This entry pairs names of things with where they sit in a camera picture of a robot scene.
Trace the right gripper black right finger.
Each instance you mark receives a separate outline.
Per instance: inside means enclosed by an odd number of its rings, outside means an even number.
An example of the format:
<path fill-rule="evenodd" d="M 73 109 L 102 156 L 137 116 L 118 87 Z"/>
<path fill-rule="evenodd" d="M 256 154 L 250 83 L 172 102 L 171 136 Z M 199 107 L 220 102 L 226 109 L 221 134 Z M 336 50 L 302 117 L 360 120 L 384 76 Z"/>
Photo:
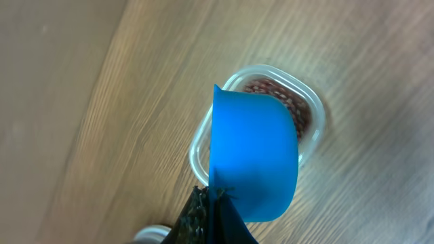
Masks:
<path fill-rule="evenodd" d="M 226 190 L 217 190 L 215 200 L 215 243 L 258 244 L 231 201 Z"/>

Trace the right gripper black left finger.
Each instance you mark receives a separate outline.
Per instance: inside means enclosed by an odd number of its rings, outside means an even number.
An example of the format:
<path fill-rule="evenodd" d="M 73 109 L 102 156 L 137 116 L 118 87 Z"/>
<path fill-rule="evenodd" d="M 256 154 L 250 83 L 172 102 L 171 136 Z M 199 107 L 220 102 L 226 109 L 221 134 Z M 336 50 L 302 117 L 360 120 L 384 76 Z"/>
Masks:
<path fill-rule="evenodd" d="M 208 187 L 195 186 L 174 227 L 162 244 L 206 244 L 208 215 Z"/>

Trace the blue plastic measuring scoop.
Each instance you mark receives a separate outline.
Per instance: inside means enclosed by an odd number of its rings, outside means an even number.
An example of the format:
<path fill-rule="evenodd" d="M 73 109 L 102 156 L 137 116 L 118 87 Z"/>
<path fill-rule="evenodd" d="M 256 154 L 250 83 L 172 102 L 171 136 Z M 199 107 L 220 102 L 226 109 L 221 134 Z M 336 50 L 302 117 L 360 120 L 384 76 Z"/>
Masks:
<path fill-rule="evenodd" d="M 214 88 L 208 186 L 208 243 L 222 188 L 245 225 L 279 218 L 298 178 L 298 139 L 288 109 L 270 95 Z"/>

